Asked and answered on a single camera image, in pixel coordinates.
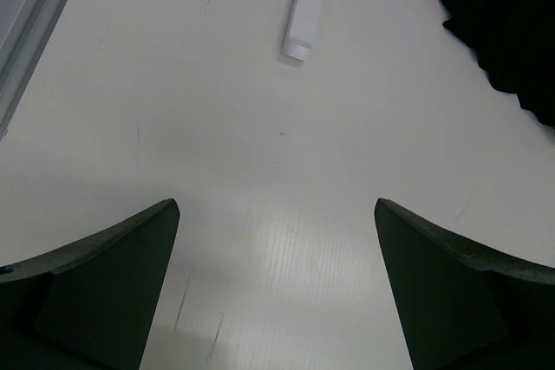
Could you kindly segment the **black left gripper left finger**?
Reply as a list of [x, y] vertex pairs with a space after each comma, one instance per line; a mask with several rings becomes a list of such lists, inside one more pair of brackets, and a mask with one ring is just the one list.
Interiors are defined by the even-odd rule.
[[140, 367], [180, 221], [166, 199], [1, 268], [3, 369]]

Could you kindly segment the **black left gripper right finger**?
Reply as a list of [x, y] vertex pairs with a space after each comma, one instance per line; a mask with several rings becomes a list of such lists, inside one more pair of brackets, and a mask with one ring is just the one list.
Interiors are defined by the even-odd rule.
[[380, 198], [375, 227], [415, 369], [552, 369], [554, 270]]

